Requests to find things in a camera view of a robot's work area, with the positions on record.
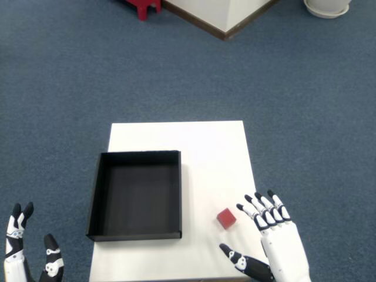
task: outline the brown baseboard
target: brown baseboard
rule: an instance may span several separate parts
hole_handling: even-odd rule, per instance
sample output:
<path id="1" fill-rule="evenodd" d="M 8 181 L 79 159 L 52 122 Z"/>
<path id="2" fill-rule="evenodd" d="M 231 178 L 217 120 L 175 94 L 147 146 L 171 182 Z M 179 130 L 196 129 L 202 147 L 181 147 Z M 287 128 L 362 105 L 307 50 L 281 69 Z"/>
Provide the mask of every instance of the brown baseboard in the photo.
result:
<path id="1" fill-rule="evenodd" d="M 191 24 L 196 25 L 198 28 L 203 29 L 204 31 L 210 33 L 211 35 L 225 41 L 231 38 L 232 36 L 234 36 L 235 33 L 238 33 L 241 29 L 243 29 L 250 22 L 254 21 L 256 18 L 264 14 L 270 7 L 272 7 L 278 1 L 279 0 L 271 0 L 267 2 L 264 6 L 256 10 L 253 14 L 246 17 L 244 20 L 239 22 L 236 26 L 234 26 L 227 32 L 221 31 L 215 26 L 203 21 L 202 19 L 199 19 L 198 17 L 192 15 L 191 13 L 188 13 L 182 8 L 179 8 L 178 6 L 171 4 L 167 0 L 162 0 L 162 6 L 168 11 L 170 11 L 171 13 L 178 15 L 179 17 L 185 19 Z"/>

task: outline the blue carpet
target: blue carpet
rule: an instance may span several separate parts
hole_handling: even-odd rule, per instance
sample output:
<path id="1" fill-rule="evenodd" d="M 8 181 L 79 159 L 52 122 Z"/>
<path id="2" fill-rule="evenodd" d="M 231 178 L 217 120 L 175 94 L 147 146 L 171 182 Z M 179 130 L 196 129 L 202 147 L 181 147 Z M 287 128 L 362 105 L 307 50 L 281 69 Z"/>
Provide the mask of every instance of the blue carpet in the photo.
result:
<path id="1" fill-rule="evenodd" d="M 243 120 L 256 187 L 286 203 L 312 281 L 376 281 L 375 10 L 353 1 L 329 21 L 280 1 L 222 42 L 115 0 L 0 0 L 0 222 L 34 202 L 33 276 L 51 232 L 66 281 L 88 281 L 112 122 Z"/>

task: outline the white wall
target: white wall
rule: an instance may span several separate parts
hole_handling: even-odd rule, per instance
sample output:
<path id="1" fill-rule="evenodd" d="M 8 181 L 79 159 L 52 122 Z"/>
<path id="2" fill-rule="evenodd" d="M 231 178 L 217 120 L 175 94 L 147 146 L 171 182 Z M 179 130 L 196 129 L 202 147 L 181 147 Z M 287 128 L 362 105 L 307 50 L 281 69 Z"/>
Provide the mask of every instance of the white wall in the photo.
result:
<path id="1" fill-rule="evenodd" d="M 243 19 L 270 0 L 168 0 L 171 4 L 196 16 L 223 32 L 236 26 Z"/>
<path id="2" fill-rule="evenodd" d="M 226 31 L 227 17 L 232 0 L 168 0 L 171 4 L 198 17 L 220 29 Z"/>
<path id="3" fill-rule="evenodd" d="M 225 31 L 236 26 L 239 22 L 253 14 L 269 1 L 270 0 L 231 0 Z"/>

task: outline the red stool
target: red stool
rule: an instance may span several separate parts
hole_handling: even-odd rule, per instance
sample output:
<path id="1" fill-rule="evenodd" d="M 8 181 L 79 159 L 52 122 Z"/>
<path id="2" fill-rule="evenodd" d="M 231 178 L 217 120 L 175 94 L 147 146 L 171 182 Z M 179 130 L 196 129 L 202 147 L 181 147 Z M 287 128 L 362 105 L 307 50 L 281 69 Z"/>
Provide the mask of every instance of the red stool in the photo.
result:
<path id="1" fill-rule="evenodd" d="M 146 19 L 147 7 L 155 4 L 157 13 L 160 12 L 160 0 L 127 0 L 129 3 L 137 7 L 137 14 L 141 21 Z"/>

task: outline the white pot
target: white pot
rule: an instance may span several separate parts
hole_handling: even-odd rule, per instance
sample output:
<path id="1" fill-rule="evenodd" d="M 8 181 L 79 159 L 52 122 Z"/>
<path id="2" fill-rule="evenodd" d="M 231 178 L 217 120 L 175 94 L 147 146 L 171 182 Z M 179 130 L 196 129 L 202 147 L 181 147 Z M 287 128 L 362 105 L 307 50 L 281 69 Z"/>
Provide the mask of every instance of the white pot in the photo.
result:
<path id="1" fill-rule="evenodd" d="M 307 9 L 320 18 L 336 18 L 348 11 L 351 0 L 304 0 Z"/>

